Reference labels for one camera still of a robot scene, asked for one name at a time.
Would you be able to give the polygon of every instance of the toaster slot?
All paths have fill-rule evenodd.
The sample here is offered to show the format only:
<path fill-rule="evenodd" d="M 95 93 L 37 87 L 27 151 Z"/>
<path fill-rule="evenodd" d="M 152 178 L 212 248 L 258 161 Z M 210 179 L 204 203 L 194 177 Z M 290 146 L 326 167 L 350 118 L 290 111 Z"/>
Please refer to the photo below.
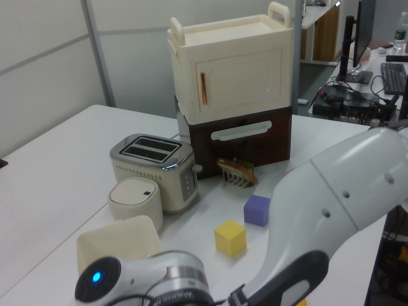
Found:
<path fill-rule="evenodd" d="M 126 149 L 124 153 L 125 155 L 130 155 L 130 156 L 135 156 L 135 157 L 145 157 L 145 158 L 152 159 L 155 161 L 162 161 L 168 156 L 167 154 L 163 154 L 163 153 L 156 152 L 156 151 L 145 150 L 140 147 L 129 147 Z"/>
<path fill-rule="evenodd" d="M 177 149 L 180 146 L 174 143 L 158 142 L 156 140 L 152 140 L 152 139 L 148 139 L 144 137 L 137 139 L 137 141 L 135 142 L 135 145 L 143 145 L 145 147 L 150 147 L 153 149 L 163 150 L 167 152 L 173 152 L 175 149 Z"/>

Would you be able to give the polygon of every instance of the water bottle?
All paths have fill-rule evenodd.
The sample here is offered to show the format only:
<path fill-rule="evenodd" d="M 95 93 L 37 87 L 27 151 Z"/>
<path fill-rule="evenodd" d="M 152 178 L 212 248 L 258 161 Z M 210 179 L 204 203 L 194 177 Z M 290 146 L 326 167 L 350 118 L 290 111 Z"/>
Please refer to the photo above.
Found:
<path fill-rule="evenodd" d="M 397 30 L 395 30 L 394 37 L 394 48 L 396 50 L 401 50 L 404 43 L 405 37 L 407 36 L 408 29 L 408 13 L 403 11 L 401 14 L 400 21 L 398 21 Z"/>

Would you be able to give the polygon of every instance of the yellow cube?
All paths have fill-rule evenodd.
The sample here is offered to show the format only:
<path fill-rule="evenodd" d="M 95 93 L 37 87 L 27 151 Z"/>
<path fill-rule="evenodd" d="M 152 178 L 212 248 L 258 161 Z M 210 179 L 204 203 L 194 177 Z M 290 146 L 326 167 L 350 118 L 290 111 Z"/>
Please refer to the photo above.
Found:
<path fill-rule="evenodd" d="M 306 300 L 302 300 L 302 301 L 300 301 L 300 303 L 299 303 L 298 305 L 296 305 L 296 306 L 307 306 L 307 302 L 306 302 Z"/>
<path fill-rule="evenodd" d="M 215 229 L 215 246 L 229 257 L 234 257 L 247 247 L 245 228 L 227 220 Z"/>

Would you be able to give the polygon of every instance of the toy cabinet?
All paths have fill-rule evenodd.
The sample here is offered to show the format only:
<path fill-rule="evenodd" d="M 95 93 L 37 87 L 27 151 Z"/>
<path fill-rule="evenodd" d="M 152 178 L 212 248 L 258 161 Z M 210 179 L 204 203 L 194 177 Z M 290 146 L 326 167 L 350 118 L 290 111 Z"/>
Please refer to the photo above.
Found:
<path fill-rule="evenodd" d="M 281 21 L 275 13 L 283 16 Z M 188 124 L 290 106 L 293 29 L 287 7 L 268 15 L 168 30 L 178 107 Z"/>

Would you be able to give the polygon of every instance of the cabinet top handle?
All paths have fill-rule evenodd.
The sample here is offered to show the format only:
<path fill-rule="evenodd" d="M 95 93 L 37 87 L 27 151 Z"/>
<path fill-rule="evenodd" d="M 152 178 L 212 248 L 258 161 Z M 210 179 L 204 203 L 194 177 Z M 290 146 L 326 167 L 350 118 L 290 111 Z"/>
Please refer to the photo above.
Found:
<path fill-rule="evenodd" d="M 292 23 L 292 18 L 291 18 L 291 11 L 287 6 L 284 6 L 283 4 L 280 4 L 278 2 L 271 2 L 268 7 L 268 17 L 271 19 L 275 18 L 275 12 L 281 13 L 283 15 L 283 18 L 285 20 L 285 28 L 290 29 L 291 28 L 291 23 Z"/>
<path fill-rule="evenodd" d="M 172 17 L 170 19 L 170 32 L 171 35 L 177 40 L 180 46 L 186 45 L 186 37 L 184 36 L 184 29 L 181 23 L 177 20 L 177 18 Z"/>

